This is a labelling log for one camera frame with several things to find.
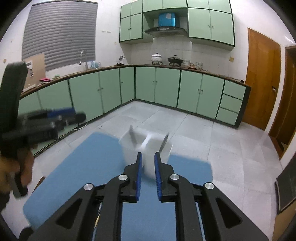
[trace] wooden countertop edge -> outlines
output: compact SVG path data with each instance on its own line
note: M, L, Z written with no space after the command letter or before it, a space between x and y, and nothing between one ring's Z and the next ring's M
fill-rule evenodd
M211 76L214 76L214 77L218 77L218 78L222 78L222 79L225 79L225 80L229 80L231 82L234 82L234 83L237 83L239 85L243 85L243 86L246 86L246 87L250 87L249 85L246 85L244 83L241 83L240 80L237 80L237 79L234 79L234 78L231 78L231 77L227 77L227 76L222 76L222 75L218 75L218 74L214 74L214 73L210 73L210 72L206 72L206 71L200 71L200 70L196 70L196 69L188 69L188 68L182 68L182 67L177 67L177 66L167 66L167 65L152 65L152 64L128 64L128 65L118 65L118 66L108 66L108 67L102 67L102 68L99 68L99 69L91 69L91 70L86 70L86 71L82 71L82 72L77 72L77 73L74 73L74 74L69 74L69 75L66 75L66 76L63 76L63 77L60 77L56 80L53 80L49 83L45 83L45 84L42 84L42 85L39 85L37 87L34 87L26 92L23 92L21 94L21 98L24 98L38 90L41 90L47 86L50 86L50 85L53 85L53 84L56 84L58 82L61 82L61 81L64 81L64 80L67 80L67 79L70 79L70 78L74 78L74 77L78 77L78 76L81 76L81 75L85 75L85 74L91 74L91 73L96 73L96 72L100 72L100 71L103 71L103 70L109 70L109 69L118 69L118 68L127 68L127 67L158 67L158 68L167 68L167 69L179 69L179 70L186 70L186 71L191 71L191 72L197 72L197 73L200 73L200 74L207 74L207 75L211 75Z

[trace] faucet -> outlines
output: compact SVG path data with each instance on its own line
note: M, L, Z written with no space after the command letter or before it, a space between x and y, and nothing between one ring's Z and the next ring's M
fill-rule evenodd
M89 68L88 68L88 66L87 66L86 51L85 51L84 49L81 51L81 54L80 54L79 65L81 65L82 55L83 55L83 53L85 54L85 70L88 70Z

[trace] window blind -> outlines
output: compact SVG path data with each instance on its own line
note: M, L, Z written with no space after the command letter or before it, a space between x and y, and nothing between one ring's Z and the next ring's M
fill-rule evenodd
M95 60L97 8L97 3L85 1L32 5L25 26L22 59L44 53L46 71L79 63L83 49L88 61Z

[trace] person's hand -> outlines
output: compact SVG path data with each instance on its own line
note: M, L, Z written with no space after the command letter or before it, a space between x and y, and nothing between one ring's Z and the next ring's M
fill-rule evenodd
M24 160L24 170L21 175L23 186L28 185L32 180L32 167L34 164L34 156L31 151L27 152ZM11 186L8 176L11 172L19 172L20 165L16 160L0 156L0 192L8 193L11 191Z

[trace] blue cushion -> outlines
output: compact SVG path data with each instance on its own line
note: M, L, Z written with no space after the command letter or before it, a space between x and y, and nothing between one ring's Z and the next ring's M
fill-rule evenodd
M171 155L168 164L192 183L203 185L213 179L205 162ZM93 133L34 191L23 207L24 214L37 229L84 184L105 184L122 174L124 167L118 139ZM142 176L140 201L123 205L122 241L175 239L174 203L159 202L155 180Z

